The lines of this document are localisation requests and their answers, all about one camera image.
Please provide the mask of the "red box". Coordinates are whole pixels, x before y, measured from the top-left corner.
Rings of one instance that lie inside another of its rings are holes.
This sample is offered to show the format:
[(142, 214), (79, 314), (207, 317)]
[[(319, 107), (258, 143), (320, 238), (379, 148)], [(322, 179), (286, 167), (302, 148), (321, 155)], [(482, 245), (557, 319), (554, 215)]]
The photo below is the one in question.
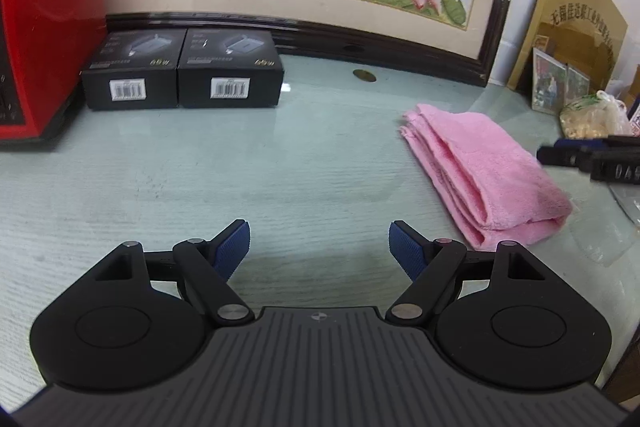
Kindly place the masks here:
[(104, 0), (1, 0), (1, 141), (45, 140), (106, 35)]

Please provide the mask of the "pink towel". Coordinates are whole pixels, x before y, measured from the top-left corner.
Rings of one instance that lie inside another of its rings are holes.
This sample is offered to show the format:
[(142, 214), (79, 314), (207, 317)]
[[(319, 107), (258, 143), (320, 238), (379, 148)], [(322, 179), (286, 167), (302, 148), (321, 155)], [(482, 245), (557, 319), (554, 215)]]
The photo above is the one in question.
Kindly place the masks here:
[(565, 193), (487, 116), (419, 104), (404, 118), (401, 136), (473, 248), (488, 251), (503, 241), (530, 246), (570, 217)]

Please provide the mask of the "black charger box right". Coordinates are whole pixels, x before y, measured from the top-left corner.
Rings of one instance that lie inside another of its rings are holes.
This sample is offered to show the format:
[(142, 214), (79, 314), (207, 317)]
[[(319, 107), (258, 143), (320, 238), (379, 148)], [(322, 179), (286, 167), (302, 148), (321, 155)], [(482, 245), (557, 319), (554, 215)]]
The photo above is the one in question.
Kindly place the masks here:
[(262, 108), (279, 104), (284, 68), (270, 32), (192, 28), (177, 67), (186, 108)]

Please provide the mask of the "plastic bag of nuts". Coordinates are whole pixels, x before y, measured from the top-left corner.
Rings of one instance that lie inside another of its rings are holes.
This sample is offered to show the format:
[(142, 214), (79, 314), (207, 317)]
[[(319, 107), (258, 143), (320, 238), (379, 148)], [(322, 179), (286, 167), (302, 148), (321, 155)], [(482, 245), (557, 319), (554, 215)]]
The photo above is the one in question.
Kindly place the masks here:
[(566, 139), (600, 139), (609, 135), (634, 134), (626, 105), (604, 91), (570, 102), (561, 110), (559, 120)]

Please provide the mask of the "framed couple photo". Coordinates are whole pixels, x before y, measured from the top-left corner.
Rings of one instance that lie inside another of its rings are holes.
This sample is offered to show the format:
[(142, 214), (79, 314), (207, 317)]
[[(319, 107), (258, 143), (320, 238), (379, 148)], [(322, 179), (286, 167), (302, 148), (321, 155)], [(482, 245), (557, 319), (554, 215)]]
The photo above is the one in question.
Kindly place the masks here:
[(532, 109), (558, 115), (564, 103), (566, 78), (565, 64), (540, 49), (533, 49)]

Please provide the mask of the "black charger box left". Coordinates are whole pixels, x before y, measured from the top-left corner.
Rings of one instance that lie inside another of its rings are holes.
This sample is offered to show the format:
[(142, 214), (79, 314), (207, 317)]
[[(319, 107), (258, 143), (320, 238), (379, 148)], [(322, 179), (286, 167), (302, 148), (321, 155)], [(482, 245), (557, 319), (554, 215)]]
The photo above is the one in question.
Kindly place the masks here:
[(80, 74), (88, 107), (92, 110), (177, 107), (177, 67), (184, 38), (184, 29), (108, 34)]

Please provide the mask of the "cardboard box with printed paper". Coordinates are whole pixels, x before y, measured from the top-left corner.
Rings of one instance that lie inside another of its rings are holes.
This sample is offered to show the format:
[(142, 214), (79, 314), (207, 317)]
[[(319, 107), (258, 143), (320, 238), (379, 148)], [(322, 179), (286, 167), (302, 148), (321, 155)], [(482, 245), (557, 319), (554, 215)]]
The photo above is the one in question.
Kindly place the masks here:
[(624, 103), (627, 107), (627, 118), (632, 134), (638, 136), (640, 134), (640, 65), (625, 95)]

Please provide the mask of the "clear plastic bag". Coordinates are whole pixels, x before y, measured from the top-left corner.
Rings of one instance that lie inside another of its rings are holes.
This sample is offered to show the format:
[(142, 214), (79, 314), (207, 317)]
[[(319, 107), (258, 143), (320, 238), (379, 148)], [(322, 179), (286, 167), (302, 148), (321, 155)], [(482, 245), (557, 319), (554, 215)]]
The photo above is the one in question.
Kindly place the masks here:
[(640, 228), (640, 186), (612, 183), (608, 189), (627, 218)]

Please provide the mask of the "black charger box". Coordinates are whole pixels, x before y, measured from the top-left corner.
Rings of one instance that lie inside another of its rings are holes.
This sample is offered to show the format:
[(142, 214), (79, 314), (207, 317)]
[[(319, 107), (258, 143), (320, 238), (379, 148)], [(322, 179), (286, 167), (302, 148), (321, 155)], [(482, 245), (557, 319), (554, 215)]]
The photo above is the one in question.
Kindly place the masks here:
[(184, 29), (108, 34), (80, 74), (88, 107), (92, 110), (177, 107), (177, 67), (184, 38)]
[(279, 104), (284, 68), (270, 32), (192, 28), (177, 67), (186, 108), (262, 108)]

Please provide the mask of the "gold company plaque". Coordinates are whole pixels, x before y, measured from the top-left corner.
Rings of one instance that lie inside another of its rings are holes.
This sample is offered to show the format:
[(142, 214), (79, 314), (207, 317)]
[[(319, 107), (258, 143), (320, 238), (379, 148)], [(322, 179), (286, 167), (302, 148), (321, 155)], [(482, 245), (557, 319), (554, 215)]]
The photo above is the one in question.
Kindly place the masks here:
[(594, 91), (606, 87), (628, 25), (613, 0), (537, 0), (520, 53), (506, 87), (520, 90), (532, 83), (533, 49), (579, 69)]

